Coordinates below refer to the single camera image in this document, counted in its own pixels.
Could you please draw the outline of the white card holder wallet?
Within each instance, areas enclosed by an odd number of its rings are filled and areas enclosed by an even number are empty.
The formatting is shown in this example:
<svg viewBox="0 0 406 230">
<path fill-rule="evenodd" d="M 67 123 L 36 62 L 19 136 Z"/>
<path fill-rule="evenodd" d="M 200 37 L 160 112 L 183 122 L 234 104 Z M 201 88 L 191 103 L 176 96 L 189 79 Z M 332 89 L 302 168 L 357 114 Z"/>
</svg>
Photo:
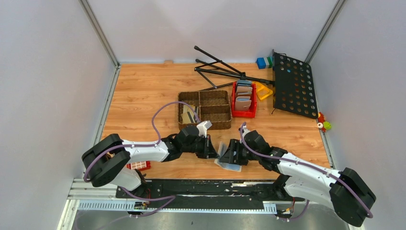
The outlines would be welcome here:
<svg viewBox="0 0 406 230">
<path fill-rule="evenodd" d="M 225 170 L 241 172 L 242 166 L 234 163 L 234 156 L 236 152 L 233 150 L 233 146 L 231 144 L 226 147 L 225 143 L 220 142 L 218 154 L 218 159 L 215 159 L 214 161 L 216 165 Z"/>
</svg>

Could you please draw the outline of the gold credit cards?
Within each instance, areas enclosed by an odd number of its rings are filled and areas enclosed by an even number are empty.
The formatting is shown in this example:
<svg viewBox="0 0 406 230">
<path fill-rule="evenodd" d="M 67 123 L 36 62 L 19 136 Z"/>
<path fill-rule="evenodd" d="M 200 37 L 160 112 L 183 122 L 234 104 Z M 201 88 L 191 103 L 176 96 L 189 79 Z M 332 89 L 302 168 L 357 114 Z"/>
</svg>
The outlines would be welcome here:
<svg viewBox="0 0 406 230">
<path fill-rule="evenodd" d="M 195 114 L 199 113 L 199 107 L 195 105 L 183 105 L 182 113 L 181 113 L 181 120 L 183 124 L 192 124 L 197 123 L 197 117 Z"/>
</svg>

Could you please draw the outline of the brown wicker divided basket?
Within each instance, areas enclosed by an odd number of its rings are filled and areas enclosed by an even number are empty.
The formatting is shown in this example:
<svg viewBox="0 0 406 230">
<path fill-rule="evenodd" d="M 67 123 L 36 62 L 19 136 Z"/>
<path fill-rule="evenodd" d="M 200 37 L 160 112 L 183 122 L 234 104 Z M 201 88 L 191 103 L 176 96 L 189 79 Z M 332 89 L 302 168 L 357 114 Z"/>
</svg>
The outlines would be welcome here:
<svg viewBox="0 0 406 230">
<path fill-rule="evenodd" d="M 211 121 L 211 130 L 224 130 L 231 128 L 232 114 L 230 96 L 227 91 L 194 91 L 178 93 L 178 101 L 199 107 L 199 119 Z M 179 129 L 187 125 L 183 124 L 181 113 L 184 104 L 178 104 L 178 126 Z"/>
</svg>

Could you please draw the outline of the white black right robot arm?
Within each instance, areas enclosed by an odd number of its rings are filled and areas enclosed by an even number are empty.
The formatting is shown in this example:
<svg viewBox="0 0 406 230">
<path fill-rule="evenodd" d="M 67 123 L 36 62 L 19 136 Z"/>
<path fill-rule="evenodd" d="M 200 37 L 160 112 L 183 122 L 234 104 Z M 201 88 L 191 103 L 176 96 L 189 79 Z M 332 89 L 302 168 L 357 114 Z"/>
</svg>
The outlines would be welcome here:
<svg viewBox="0 0 406 230">
<path fill-rule="evenodd" d="M 273 187 L 279 200 L 291 196 L 316 202 L 355 227 L 373 217 L 371 208 L 376 196 L 351 168 L 339 171 L 309 163 L 285 149 L 270 146 L 257 131 L 245 128 L 240 139 L 231 139 L 228 146 L 220 145 L 215 163 L 239 172 L 249 161 L 258 161 L 264 169 L 280 175 Z"/>
</svg>

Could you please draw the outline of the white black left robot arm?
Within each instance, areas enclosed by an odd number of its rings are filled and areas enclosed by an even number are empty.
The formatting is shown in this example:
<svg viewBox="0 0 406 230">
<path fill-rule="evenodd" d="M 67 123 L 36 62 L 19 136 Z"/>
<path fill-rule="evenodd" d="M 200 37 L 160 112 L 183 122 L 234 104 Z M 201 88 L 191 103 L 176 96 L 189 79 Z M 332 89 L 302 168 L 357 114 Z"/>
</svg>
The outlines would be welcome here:
<svg viewBox="0 0 406 230">
<path fill-rule="evenodd" d="M 187 126 L 178 134 L 161 138 L 158 142 L 134 142 L 110 134 L 87 150 L 81 157 L 86 168 L 84 181 L 94 187 L 114 184 L 128 190 L 135 198 L 146 194 L 147 185 L 140 172 L 127 164 L 140 161 L 169 162 L 183 153 L 194 153 L 199 159 L 219 157 L 204 123 Z"/>
</svg>

